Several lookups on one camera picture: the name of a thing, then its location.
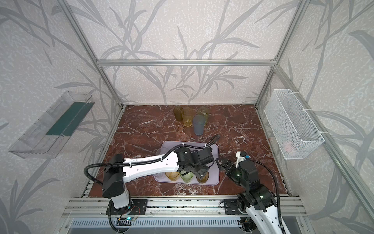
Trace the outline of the lilac plastic tray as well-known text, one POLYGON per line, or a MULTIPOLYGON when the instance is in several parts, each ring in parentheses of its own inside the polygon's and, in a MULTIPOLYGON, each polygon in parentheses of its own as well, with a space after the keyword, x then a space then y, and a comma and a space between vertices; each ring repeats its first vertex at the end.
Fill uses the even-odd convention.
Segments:
MULTIPOLYGON (((164 149, 164 154, 165 154, 170 148, 172 148, 173 146, 178 145, 178 144, 182 144, 182 142, 178 142, 178 141, 165 141, 160 148, 164 149)), ((185 183, 181 179, 180 176, 179 176, 179 178, 176 181, 171 181, 171 180, 169 180, 165 176, 165 173, 157 173, 157 174, 153 174, 153 176, 154 176, 154 179, 157 182, 175 183, 175 184, 176 183, 182 183, 182 184, 203 185, 203 186, 214 186, 214 185, 217 185, 218 182, 219 182, 219 180, 220 180, 219 169, 218 169, 217 164, 214 163, 214 165, 212 167, 210 167, 210 169, 209 169, 208 172, 209 172, 209 179, 208 179, 208 181, 205 184, 200 184, 197 181, 195 175, 194 175, 194 177, 192 178, 192 180, 189 183, 185 183)))

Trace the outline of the yellow short glass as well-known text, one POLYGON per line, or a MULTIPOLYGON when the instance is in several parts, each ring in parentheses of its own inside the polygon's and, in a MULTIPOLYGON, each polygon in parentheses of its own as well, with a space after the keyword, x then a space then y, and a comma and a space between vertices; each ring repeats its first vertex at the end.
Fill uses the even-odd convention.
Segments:
POLYGON ((165 172, 165 176, 171 181, 176 181, 179 178, 180 173, 179 172, 165 172))

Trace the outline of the amber dotted glass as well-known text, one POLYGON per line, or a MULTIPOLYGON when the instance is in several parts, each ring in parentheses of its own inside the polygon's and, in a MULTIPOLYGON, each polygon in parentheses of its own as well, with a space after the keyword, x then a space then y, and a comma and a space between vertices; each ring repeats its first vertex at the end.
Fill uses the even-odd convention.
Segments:
POLYGON ((196 179, 200 184, 205 184, 209 179, 209 172, 207 172, 203 177, 197 177, 196 179))
POLYGON ((175 119, 177 121, 182 121, 183 120, 182 110, 183 110, 183 108, 181 106, 175 106, 174 109, 173 109, 173 114, 174 114, 175 119))

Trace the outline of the amber dotted glass front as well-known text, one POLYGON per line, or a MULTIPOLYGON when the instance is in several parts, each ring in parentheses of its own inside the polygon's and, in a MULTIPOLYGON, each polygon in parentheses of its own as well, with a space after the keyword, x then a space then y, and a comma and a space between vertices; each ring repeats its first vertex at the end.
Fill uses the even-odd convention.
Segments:
POLYGON ((200 184, 205 184, 209 179, 209 172, 207 172, 203 177, 197 177, 196 179, 200 184))

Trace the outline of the green short glass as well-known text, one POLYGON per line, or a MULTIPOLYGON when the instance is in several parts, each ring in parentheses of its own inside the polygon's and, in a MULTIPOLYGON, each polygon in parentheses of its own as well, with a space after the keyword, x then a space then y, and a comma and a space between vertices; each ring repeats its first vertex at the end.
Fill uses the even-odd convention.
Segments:
POLYGON ((185 174, 181 173, 180 177, 185 183, 189 183, 192 180, 192 178, 194 177, 194 174, 193 174, 193 172, 189 172, 189 173, 185 173, 185 174))

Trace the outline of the tall yellow glass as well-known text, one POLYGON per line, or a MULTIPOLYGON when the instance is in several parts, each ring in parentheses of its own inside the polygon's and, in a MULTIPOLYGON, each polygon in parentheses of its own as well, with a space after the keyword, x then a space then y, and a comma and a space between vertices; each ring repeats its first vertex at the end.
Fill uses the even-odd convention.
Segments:
POLYGON ((183 107, 181 114, 184 125, 191 127, 193 125, 194 110, 190 107, 183 107))

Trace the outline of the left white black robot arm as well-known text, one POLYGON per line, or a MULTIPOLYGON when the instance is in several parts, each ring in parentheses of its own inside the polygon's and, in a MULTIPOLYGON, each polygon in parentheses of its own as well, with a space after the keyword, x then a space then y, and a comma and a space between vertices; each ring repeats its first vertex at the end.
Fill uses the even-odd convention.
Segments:
POLYGON ((121 154, 112 157, 110 163, 94 163, 83 169, 84 175, 102 187, 102 196, 109 198, 108 214, 111 211, 126 213, 133 207, 126 183, 140 177, 165 172, 179 172, 181 175, 193 173, 202 179, 215 159, 211 146, 220 138, 214 135, 203 146, 181 143, 173 146, 165 154, 153 157, 125 159, 121 154))

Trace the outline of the tall green glass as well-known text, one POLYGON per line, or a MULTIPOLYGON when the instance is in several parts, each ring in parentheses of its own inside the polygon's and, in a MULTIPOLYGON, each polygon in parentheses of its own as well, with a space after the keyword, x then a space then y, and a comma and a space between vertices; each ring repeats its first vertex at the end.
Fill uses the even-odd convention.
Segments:
POLYGON ((208 107, 200 107, 197 110, 197 115, 203 116, 205 119, 205 125, 208 123, 209 115, 210 115, 210 109, 208 107))

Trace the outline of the clear glass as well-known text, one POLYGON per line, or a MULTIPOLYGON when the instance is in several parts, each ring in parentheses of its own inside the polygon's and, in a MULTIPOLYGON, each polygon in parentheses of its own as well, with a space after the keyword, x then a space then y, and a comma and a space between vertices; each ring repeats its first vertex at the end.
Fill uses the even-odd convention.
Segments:
POLYGON ((156 151, 156 156, 159 156, 159 155, 163 155, 164 154, 164 149, 163 148, 159 148, 157 151, 156 151))

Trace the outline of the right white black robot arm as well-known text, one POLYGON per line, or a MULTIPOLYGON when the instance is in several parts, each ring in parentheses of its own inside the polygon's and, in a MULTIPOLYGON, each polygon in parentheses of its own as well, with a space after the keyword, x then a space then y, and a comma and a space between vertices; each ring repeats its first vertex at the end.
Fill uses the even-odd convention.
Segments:
POLYGON ((245 188, 237 198, 239 212, 246 215, 238 220, 240 229, 245 233, 258 230, 261 234, 289 234, 290 231, 281 216, 281 204, 277 179, 263 163, 243 157, 233 163, 228 159, 216 159, 221 172, 237 185, 245 188), (272 176, 276 194, 265 187, 259 179, 256 165, 267 169, 272 176))

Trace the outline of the tall blue frosted glass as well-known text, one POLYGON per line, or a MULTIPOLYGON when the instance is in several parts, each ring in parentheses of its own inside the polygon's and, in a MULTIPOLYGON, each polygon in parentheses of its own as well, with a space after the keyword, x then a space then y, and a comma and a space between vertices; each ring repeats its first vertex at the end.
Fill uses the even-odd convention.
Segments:
POLYGON ((193 129, 197 136, 201 136, 204 133, 206 118, 201 115, 196 115, 193 118, 193 129))

